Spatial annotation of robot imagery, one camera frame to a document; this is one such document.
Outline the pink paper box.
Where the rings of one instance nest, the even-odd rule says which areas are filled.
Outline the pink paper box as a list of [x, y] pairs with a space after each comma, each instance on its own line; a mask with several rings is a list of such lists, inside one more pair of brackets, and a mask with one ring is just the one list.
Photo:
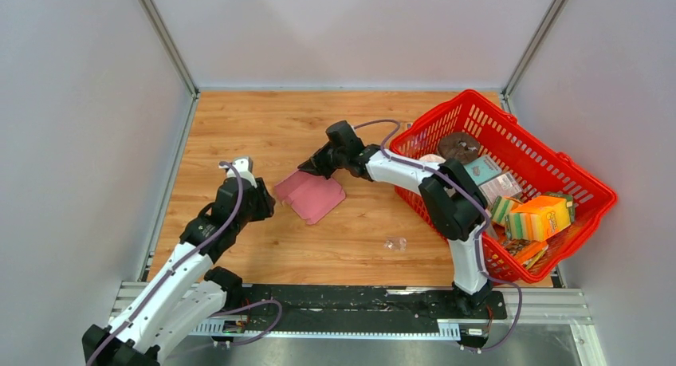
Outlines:
[[333, 178], [296, 170], [277, 183], [274, 193], [307, 225], [317, 224], [346, 199], [343, 187]]

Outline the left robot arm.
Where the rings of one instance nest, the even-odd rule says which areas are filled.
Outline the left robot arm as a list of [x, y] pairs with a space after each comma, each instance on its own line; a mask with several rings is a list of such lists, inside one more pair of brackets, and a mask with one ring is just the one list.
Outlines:
[[272, 217], [274, 205], [262, 178], [229, 174], [136, 299], [107, 326], [85, 332], [86, 363], [161, 365], [207, 318], [248, 313], [242, 279], [216, 263], [248, 223]]

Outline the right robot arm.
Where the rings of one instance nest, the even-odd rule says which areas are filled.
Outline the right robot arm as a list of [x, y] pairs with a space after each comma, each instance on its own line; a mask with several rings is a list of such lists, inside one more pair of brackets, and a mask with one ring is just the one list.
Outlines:
[[327, 143], [299, 164], [299, 170], [328, 179], [342, 169], [355, 178], [389, 183], [420, 196], [433, 228], [450, 248], [456, 310], [465, 317], [477, 316], [493, 288], [481, 251], [482, 235], [491, 222], [488, 203], [463, 165], [456, 159], [426, 163], [395, 154], [384, 144], [365, 144], [345, 120], [325, 133]]

